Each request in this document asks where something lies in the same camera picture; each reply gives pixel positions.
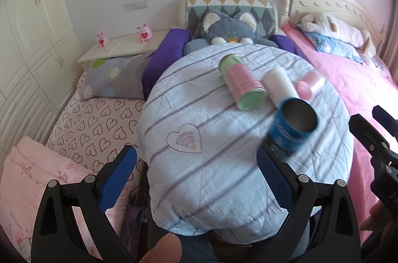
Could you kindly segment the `person's left hand thumb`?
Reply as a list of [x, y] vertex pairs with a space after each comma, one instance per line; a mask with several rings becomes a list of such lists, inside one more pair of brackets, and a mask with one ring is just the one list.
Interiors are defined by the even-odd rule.
[[176, 235], [168, 233], [144, 255], [140, 263], [180, 263], [181, 258], [181, 241]]

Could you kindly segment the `person's right hand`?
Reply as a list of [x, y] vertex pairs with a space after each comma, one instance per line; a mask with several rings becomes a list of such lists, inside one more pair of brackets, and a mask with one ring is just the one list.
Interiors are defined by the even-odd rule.
[[369, 217], [359, 224], [361, 231], [374, 231], [381, 226], [381, 219], [386, 212], [386, 206], [379, 200], [369, 211]]

